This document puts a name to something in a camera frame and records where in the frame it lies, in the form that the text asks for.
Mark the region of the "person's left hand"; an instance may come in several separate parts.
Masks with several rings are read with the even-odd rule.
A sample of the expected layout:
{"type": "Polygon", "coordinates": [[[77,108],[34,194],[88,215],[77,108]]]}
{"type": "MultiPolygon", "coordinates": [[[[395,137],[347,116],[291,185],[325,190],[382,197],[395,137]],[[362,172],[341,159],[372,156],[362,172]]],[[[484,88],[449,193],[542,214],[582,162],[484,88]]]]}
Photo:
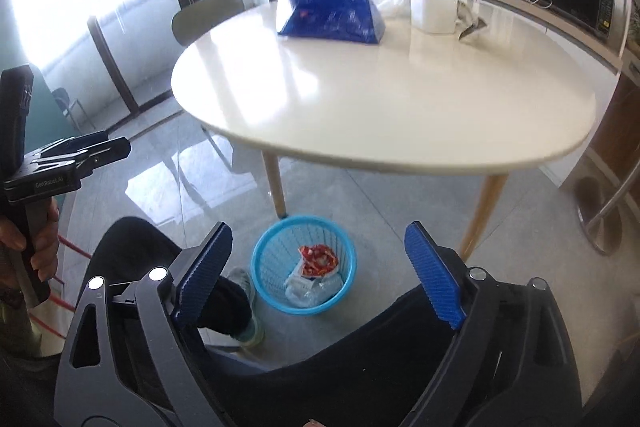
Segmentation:
{"type": "MultiPolygon", "coordinates": [[[[35,252],[30,258],[32,269],[37,271],[40,280],[47,281],[55,276],[58,269],[58,204],[53,198],[49,200],[46,225],[32,238],[35,252]]],[[[1,217],[1,249],[21,251],[26,246],[26,239],[18,228],[6,217],[1,217]]],[[[1,288],[18,289],[14,269],[4,254],[1,254],[1,288]]]]}

